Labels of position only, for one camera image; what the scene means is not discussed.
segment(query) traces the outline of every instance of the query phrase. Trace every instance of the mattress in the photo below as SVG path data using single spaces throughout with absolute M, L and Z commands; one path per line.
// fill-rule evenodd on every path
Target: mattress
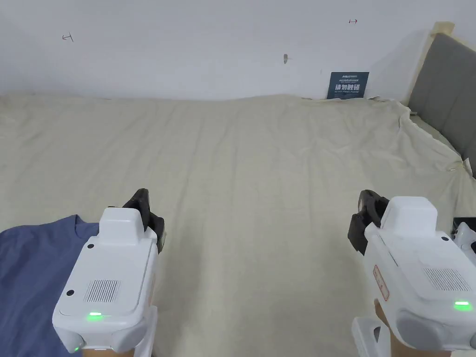
M 168 233 L 156 356 L 355 356 L 360 191 L 425 196 L 447 233 L 476 215 L 461 157 L 394 101 L 6 96 L 0 152 L 0 229 L 97 222 L 149 189 Z

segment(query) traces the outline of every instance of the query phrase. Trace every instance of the upholstered headboard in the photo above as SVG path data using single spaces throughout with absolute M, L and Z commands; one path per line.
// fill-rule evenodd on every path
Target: upholstered headboard
M 476 52 L 438 33 L 408 106 L 442 133 L 476 172 Z

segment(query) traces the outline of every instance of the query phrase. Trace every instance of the sign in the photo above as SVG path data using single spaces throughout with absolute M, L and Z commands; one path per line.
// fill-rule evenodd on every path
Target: sign
M 332 72 L 327 99 L 363 98 L 368 72 Z

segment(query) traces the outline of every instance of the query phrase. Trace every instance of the hand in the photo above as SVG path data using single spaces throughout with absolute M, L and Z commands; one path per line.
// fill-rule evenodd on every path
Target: hand
M 384 311 L 380 306 L 378 300 L 374 300 L 375 304 L 375 313 L 382 322 L 388 326 L 387 318 L 385 317 Z M 419 351 L 414 348 L 410 348 L 401 343 L 393 334 L 390 329 L 390 346 L 392 350 L 391 357 L 450 357 L 451 351 Z

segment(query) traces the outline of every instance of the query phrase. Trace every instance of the blue shirt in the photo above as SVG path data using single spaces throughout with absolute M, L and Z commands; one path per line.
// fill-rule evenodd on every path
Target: blue shirt
M 0 354 L 70 356 L 53 328 L 55 305 L 98 223 L 74 215 L 0 233 Z

